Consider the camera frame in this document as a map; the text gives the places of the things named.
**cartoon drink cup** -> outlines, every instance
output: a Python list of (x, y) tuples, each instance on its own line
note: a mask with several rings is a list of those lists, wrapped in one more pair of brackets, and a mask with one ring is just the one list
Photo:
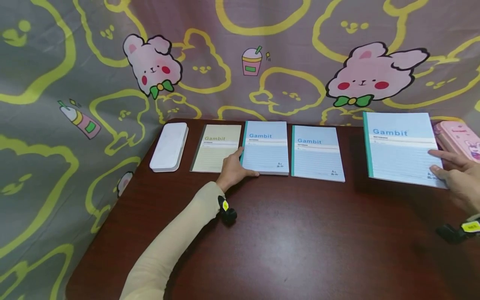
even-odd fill
[(243, 75), (257, 76), (260, 70), (260, 64), (262, 63), (262, 53), (260, 50), (262, 46), (258, 46), (257, 49), (249, 48), (243, 53), (241, 60), (243, 64)]
[(75, 126), (77, 126), (78, 129), (88, 137), (88, 139), (91, 140), (98, 134), (101, 127), (92, 118), (72, 107), (65, 106), (61, 101), (58, 101), (58, 103), (60, 104), (60, 111), (70, 120), (70, 122), (75, 124)]

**beige sleeve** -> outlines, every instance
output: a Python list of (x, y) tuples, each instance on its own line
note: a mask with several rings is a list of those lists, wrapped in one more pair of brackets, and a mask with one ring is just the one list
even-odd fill
[(202, 187), (193, 200), (160, 232), (128, 274), (121, 300), (162, 299), (168, 278), (180, 256), (200, 230), (220, 210), (218, 196), (224, 196), (214, 182)]

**blue notebook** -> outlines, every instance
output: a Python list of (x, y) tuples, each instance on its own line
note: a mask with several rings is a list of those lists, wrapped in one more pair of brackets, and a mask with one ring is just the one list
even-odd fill
[(441, 159), (428, 113), (363, 113), (368, 175), (371, 178), (445, 188), (430, 172)]
[(345, 182), (334, 127), (293, 126), (292, 176)]
[(288, 175), (286, 122), (247, 121), (241, 165), (266, 175)]

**gray cartoon curtain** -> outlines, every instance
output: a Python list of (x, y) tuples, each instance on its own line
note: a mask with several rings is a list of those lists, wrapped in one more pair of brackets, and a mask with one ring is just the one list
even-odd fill
[(0, 300), (62, 299), (171, 118), (480, 129), (480, 2), (0, 1)]

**wrist strap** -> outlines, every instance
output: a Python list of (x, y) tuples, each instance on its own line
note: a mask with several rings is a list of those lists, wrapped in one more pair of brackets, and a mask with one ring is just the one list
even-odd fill
[(436, 230), (437, 234), (449, 244), (460, 244), (470, 238), (480, 236), (480, 214), (471, 216), (460, 224), (460, 229), (455, 229), (450, 224), (445, 224)]
[(218, 196), (218, 205), (220, 206), (220, 217), (222, 218), (222, 221), (227, 225), (235, 223), (237, 212), (228, 205), (228, 202), (224, 197)]

